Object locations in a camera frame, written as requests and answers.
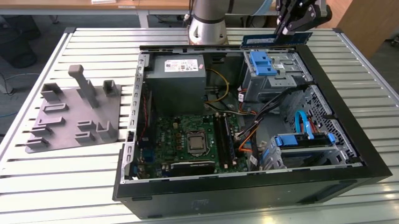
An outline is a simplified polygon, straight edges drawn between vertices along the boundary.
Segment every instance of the power supply label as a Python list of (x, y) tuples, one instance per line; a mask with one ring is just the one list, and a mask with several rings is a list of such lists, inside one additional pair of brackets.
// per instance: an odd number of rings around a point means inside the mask
[(198, 71), (197, 59), (166, 60), (164, 62), (164, 72)]

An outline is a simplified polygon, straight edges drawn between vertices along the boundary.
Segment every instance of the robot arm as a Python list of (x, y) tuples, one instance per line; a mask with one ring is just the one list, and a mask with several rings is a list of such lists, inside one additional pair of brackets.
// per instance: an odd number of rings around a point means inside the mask
[[(268, 0), (196, 0), (189, 26), (190, 44), (224, 44), (226, 41), (225, 14), (253, 15)], [(284, 36), (306, 31), (325, 23), (332, 16), (325, 0), (276, 0), (278, 12), (274, 42)]]
[(332, 17), (325, 0), (276, 0), (274, 9), (278, 12), (274, 42), (284, 41), (284, 35), (314, 28)]

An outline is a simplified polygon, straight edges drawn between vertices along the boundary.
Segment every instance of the screw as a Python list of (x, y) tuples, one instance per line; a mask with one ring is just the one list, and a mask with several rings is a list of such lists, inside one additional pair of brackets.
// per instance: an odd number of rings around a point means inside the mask
[(236, 107), (232, 105), (232, 104), (228, 104), (226, 107), (230, 109), (230, 110), (234, 110)]

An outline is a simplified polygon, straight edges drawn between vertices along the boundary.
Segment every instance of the sticker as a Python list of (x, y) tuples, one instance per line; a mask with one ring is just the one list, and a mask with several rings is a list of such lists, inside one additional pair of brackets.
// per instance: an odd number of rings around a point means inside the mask
[(117, 8), (136, 8), (136, 6), (118, 6)]
[(249, 157), (250, 163), (253, 163), (254, 166), (257, 166), (257, 159), (250, 155)]
[(164, 62), (164, 72), (198, 71), (198, 61), (188, 60), (166, 60)]
[(273, 43), (274, 38), (265, 38), (265, 39), (249, 39), (246, 40), (246, 44), (249, 43)]
[(273, 64), (274, 69), (284, 69), (284, 66), (281, 64)]
[(238, 100), (238, 102), (244, 101), (244, 94), (242, 93), (237, 94), (237, 100)]

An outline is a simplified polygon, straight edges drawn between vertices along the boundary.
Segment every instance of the green motherboard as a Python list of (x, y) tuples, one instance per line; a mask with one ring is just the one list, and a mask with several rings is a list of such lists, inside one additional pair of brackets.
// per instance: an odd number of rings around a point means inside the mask
[[(228, 115), (226, 122), (229, 133), (233, 135), (238, 131), (236, 116)], [(214, 174), (246, 171), (244, 155), (234, 159), (233, 166), (221, 168), (218, 165), (213, 116), (158, 117), (154, 125), (153, 162), (145, 163), (148, 178), (164, 177), (162, 164), (185, 161), (213, 161)]]

